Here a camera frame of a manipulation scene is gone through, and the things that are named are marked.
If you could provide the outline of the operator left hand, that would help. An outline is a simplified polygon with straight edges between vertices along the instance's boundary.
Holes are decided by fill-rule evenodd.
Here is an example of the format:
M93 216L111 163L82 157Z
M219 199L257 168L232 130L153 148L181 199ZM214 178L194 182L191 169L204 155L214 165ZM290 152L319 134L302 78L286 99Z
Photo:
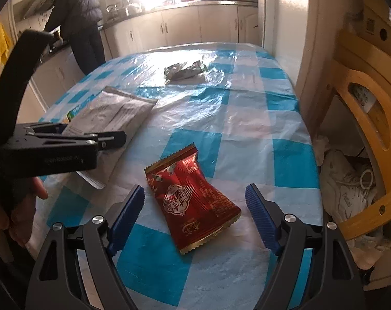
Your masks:
M21 183L0 179L0 231L8 231L21 247L31 238L38 198L48 198L39 177L28 178Z

